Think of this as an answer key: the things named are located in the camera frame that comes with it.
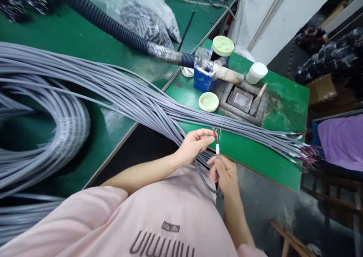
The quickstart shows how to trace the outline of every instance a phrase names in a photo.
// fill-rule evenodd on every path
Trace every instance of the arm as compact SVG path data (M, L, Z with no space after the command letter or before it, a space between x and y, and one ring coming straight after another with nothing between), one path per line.
M220 159L212 157L208 164L213 164L210 173L224 194L224 224L233 240L236 249L242 244L255 247L251 231L248 227L243 204L238 188L237 166L224 156Z
M144 186L163 180L183 165L190 164L198 152L203 152L214 142L212 135L213 131L205 128L191 131L174 154L127 168L101 186L118 187L131 195Z

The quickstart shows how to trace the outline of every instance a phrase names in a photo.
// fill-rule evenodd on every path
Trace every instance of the cardboard box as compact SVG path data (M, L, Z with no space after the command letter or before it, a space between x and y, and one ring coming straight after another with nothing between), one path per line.
M342 2L340 3L336 9L330 14L330 16L319 26L320 28L324 28L327 24L329 24L333 19L335 19L335 17L337 17L339 15L339 13L341 13L344 8L347 6L346 2Z
M309 109L314 112L331 112L334 109L342 111L344 105L356 103L354 90L345 87L345 84L345 82L334 82L331 74L306 84L305 87L310 89Z

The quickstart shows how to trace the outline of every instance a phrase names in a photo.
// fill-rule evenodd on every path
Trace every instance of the white jar lid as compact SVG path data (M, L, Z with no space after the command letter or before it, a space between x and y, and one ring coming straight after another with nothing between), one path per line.
M255 62L251 68L250 68L250 72L256 77L256 78L263 78L264 76L266 76L268 69L266 67L266 65L264 65L263 63L260 62Z
M199 98L199 108L203 111L214 112L218 108L218 105L219 99L214 93L207 92Z

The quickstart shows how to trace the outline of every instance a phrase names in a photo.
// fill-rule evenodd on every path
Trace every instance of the cable bundle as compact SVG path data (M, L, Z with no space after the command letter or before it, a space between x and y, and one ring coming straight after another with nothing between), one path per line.
M120 70L137 79L131 78ZM181 121L207 127L223 127L225 131L271 148L299 168L297 162L289 155L302 160L310 159L305 149L308 145L298 141L303 136L299 133L269 131L229 117L189 108L179 104L138 74L115 65L92 62L17 44L0 43L0 74L2 75L0 82L6 83L4 84L6 89L17 87L26 90L38 87L71 94L129 117L163 134L178 145L181 145L183 136L186 135L178 123ZM38 76L76 83L101 95L113 105L72 93L64 88L30 81L30 78ZM160 93L140 83L138 81L140 79ZM195 163L198 162L209 169L206 161L211 154L211 152L199 154ZM197 169L203 179L198 164ZM209 190L216 192L204 179L203 181Z
M0 207L0 246L27 231L57 208L63 198L19 193L11 198L28 199L34 204Z
M1 63L2 69L11 69ZM22 80L23 85L4 85L3 91L26 95L38 102L53 117L56 129L50 143L35 150L15 152L0 149L0 198L28 188L64 167L79 151L90 129L88 111L80 99L56 90L30 85L41 84L68 91L63 85L51 79L20 72L11 77ZM13 111L13 115L29 113L30 108L11 99L2 99L2 111Z

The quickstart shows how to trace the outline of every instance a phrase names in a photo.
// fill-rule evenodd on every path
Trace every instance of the green table surface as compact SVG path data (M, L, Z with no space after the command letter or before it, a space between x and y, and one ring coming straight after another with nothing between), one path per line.
M206 40L202 45L206 48L211 46L211 40ZM252 64L253 62L233 53L228 67L246 75ZM275 131L304 133L309 89L272 71L268 71L257 86L262 87L265 83L268 83L266 91L270 99L262 127ZM202 92L193 87L193 78L180 73L166 93L183 105L199 109L198 101ZM215 113L222 115L218 109ZM180 124L185 132L201 128L189 123ZM215 149L216 144L213 143L209 147ZM292 162L260 143L230 132L222 132L220 152L281 185L299 191L300 170Z
M182 52L192 53L208 31L220 19L225 9L206 12L198 5L181 0L166 0L175 13L181 36L192 9L195 14L181 47ZM166 86L177 72L175 65L159 62L144 56L118 42L93 26L67 6L59 7L52 15L31 13L34 20L28 23L12 23L0 13L0 41L67 54L97 62L110 63L130 69L159 88ZM77 86L71 90L105 101L94 93ZM85 101L91 117L90 135L79 154L62 170L39 183L33 191L67 197L81 190L127 135L135 122L108 109ZM12 150L27 150L47 142L52 137L54 123L41 112L7 122L0 131L0 146Z

